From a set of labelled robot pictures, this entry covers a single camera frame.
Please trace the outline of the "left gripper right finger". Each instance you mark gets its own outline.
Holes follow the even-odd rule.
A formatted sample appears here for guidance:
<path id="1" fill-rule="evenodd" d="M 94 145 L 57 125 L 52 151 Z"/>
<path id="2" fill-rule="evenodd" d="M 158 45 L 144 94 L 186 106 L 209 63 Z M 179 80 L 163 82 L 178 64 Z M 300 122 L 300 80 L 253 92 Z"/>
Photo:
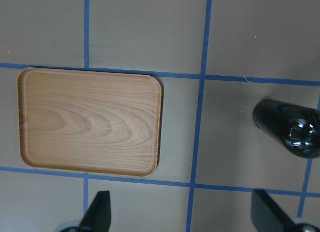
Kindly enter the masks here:
<path id="1" fill-rule="evenodd" d="M 257 232 L 299 232 L 296 224 L 265 190 L 251 194 L 251 221 Z"/>

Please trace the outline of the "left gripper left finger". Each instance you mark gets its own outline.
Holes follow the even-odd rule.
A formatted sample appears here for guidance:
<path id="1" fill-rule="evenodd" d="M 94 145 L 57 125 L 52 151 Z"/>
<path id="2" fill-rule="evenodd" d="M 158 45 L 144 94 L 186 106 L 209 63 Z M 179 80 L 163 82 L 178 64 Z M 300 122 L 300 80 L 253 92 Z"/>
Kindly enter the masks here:
<path id="1" fill-rule="evenodd" d="M 111 198 L 109 191 L 97 192 L 81 220 L 80 232 L 108 232 L 111 226 Z"/>

